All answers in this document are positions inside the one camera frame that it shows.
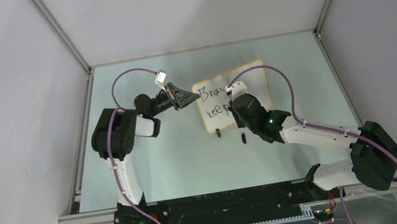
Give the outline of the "black marker cap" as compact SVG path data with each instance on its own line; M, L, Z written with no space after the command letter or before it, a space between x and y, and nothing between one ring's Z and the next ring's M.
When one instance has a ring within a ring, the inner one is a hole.
M245 133L243 133L243 132L241 133L241 141L243 144L247 144L247 137L246 137Z

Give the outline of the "yellow framed whiteboard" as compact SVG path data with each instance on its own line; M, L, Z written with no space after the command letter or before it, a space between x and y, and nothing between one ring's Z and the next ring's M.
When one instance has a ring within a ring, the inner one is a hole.
M228 111L228 103L231 100L231 96L226 95L225 87L238 74L263 64L262 59L256 59L192 86L192 92L200 95L196 103L206 132L215 133L217 129L222 130L235 123L233 116ZM245 73L236 80L233 86L246 86L247 93L255 96L265 109L270 109L273 106L273 97L264 69L260 68Z

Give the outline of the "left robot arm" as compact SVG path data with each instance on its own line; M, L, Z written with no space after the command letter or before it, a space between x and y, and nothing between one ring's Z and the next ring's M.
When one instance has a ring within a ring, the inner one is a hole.
M168 109L180 111L199 98L169 82L155 97L137 95L133 109L104 108L100 113L91 137L92 149L113 171L118 204L131 206L127 213L131 224L148 224L150 220L149 210L140 206L144 194L131 161L136 138L157 137L161 128L157 115Z

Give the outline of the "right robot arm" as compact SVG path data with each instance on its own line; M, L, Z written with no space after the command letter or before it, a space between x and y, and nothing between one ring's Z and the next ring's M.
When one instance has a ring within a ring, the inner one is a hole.
M366 121L359 127L312 126L290 112L266 110L248 93L230 104L237 126L249 129L268 143L302 144L342 156L338 162L310 168L305 192L313 200L321 200L341 186L363 184L386 191L397 182L397 144L376 122Z

